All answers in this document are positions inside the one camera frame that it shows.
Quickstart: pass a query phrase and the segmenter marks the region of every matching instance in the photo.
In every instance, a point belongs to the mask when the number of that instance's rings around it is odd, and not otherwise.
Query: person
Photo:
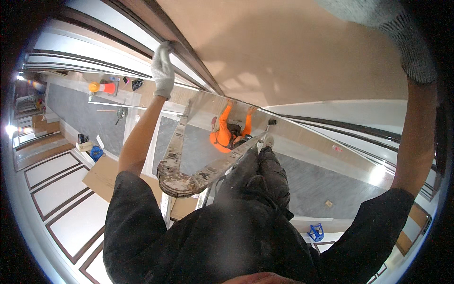
[[[410,77],[424,69],[407,72],[407,113],[391,189],[363,202],[350,228],[318,254],[289,222],[288,183],[272,140],[238,161],[213,204],[167,230],[153,192],[139,178],[173,88],[167,47],[163,43],[156,51],[154,98],[118,160],[103,250],[112,282],[367,283],[389,257],[431,168],[436,83]]]
[[[235,102],[229,98],[226,98],[226,101],[227,106],[219,116],[219,118],[216,119],[216,117],[213,117],[212,119],[212,131],[210,134],[211,144],[213,144],[216,149],[223,153],[228,153],[247,141],[247,138],[244,138],[247,135],[251,135],[251,116],[257,110],[257,108],[254,106],[248,108],[246,123],[244,125],[243,131],[240,132],[240,126],[227,123],[228,116]]]

